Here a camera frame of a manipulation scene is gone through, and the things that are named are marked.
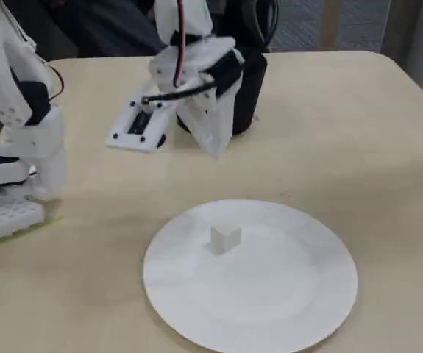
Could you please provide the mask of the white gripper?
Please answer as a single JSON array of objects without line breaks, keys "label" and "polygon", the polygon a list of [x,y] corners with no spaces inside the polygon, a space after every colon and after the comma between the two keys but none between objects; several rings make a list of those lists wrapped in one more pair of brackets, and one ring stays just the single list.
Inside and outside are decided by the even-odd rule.
[{"label": "white gripper", "polygon": [[[218,157],[232,137],[244,66],[245,57],[231,37],[211,35],[170,45],[149,62],[157,92],[147,95],[147,103],[180,102],[178,115],[195,141]],[[216,107],[216,122],[205,107]]]}]

